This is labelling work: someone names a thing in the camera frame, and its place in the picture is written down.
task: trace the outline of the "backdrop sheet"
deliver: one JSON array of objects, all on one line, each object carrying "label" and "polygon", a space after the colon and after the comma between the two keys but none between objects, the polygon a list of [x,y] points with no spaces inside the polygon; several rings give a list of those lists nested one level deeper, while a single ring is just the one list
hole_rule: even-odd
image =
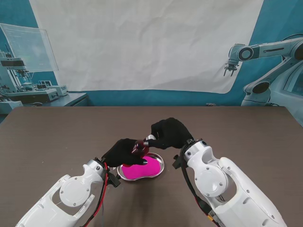
[{"label": "backdrop sheet", "polygon": [[69,90],[227,93],[228,52],[248,44],[263,0],[30,0]]}]

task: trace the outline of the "wire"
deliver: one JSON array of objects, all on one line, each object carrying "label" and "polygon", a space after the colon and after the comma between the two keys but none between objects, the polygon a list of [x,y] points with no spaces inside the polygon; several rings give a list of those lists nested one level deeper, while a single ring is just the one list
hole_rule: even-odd
[{"label": "wire", "polygon": [[[196,200],[196,203],[198,204],[199,208],[201,209],[201,211],[208,217],[210,217],[209,213],[212,211],[212,208],[210,205],[208,205],[207,202],[205,202],[203,199],[201,199],[197,194],[196,194],[196,191],[193,187],[193,185],[191,184],[190,182],[190,179],[188,177],[188,174],[187,174],[187,171],[186,171],[186,163],[185,163],[185,159],[184,159],[184,153],[185,151],[187,150],[189,145],[185,145],[183,146],[183,148],[181,149],[181,152],[180,152],[180,156],[181,156],[181,170],[182,170],[182,173],[183,173],[183,176],[184,176],[184,179],[191,191],[191,193],[193,194],[195,200]],[[210,219],[216,226],[220,227],[219,226],[219,223],[217,223],[214,219]]]},{"label": "wire", "polygon": [[104,168],[105,168],[105,180],[103,182],[103,185],[102,185],[102,190],[101,190],[101,194],[100,194],[100,197],[99,197],[99,200],[98,200],[98,204],[97,204],[97,207],[94,211],[94,213],[90,216],[90,218],[86,221],[86,223],[81,226],[81,227],[87,227],[87,225],[90,223],[90,221],[97,215],[97,213],[99,212],[100,208],[102,207],[102,204],[103,204],[103,200],[104,200],[104,195],[105,195],[105,191],[106,191],[106,187],[107,187],[107,180],[108,180],[108,167],[107,167],[107,164],[104,163]]}]

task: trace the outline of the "black glove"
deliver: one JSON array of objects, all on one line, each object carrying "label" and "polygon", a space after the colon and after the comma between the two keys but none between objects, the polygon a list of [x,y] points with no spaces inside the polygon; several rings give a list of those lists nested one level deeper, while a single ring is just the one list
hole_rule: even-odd
[{"label": "black glove", "polygon": [[118,167],[122,164],[146,165],[145,159],[132,154],[135,142],[136,140],[121,139],[102,158],[110,167]]},{"label": "black glove", "polygon": [[182,148],[188,139],[193,139],[184,124],[172,117],[153,124],[151,133],[156,140],[147,140],[148,146],[160,149]]}]

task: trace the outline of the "brown table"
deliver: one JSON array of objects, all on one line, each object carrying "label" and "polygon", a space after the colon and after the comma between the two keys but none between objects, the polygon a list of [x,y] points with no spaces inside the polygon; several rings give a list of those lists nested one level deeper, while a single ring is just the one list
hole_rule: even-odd
[{"label": "brown table", "polygon": [[[152,123],[171,116],[196,139],[203,137],[216,157],[233,160],[273,201],[288,226],[302,226],[303,129],[283,107],[16,108],[0,125],[1,226],[14,226],[61,176],[81,175],[83,164],[101,157],[118,139],[143,139]],[[164,172],[110,186],[105,226],[212,227],[181,170],[171,166],[179,150],[151,151],[165,160]],[[99,227],[100,218],[98,214],[90,226]]]}]

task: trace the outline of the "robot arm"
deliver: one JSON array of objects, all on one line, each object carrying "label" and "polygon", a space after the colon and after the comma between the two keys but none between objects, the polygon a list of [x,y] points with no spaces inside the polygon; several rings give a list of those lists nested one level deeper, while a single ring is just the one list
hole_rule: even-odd
[{"label": "robot arm", "polygon": [[246,96],[242,105],[265,105],[270,98],[269,86],[283,72],[303,60],[303,38],[295,38],[275,43],[245,46],[234,45],[229,52],[229,59],[225,67],[226,71],[237,70],[240,61],[248,61],[256,58],[271,56],[283,56],[283,61],[262,76],[260,79],[244,87]]},{"label": "robot arm", "polygon": [[[212,209],[208,216],[218,226],[286,227],[270,199],[231,160],[216,159],[212,148],[202,140],[191,141],[187,147],[183,159],[194,170],[196,186]],[[225,201],[221,195],[232,181],[237,186],[236,194]]]},{"label": "robot arm", "polygon": [[[82,176],[60,178],[51,189],[23,216],[16,227],[73,227],[90,207],[95,196],[90,194],[92,183],[103,183],[108,176],[115,187],[120,183],[97,158],[83,165]],[[80,207],[75,215],[67,214],[53,202],[59,192],[62,203],[68,207]]]}]

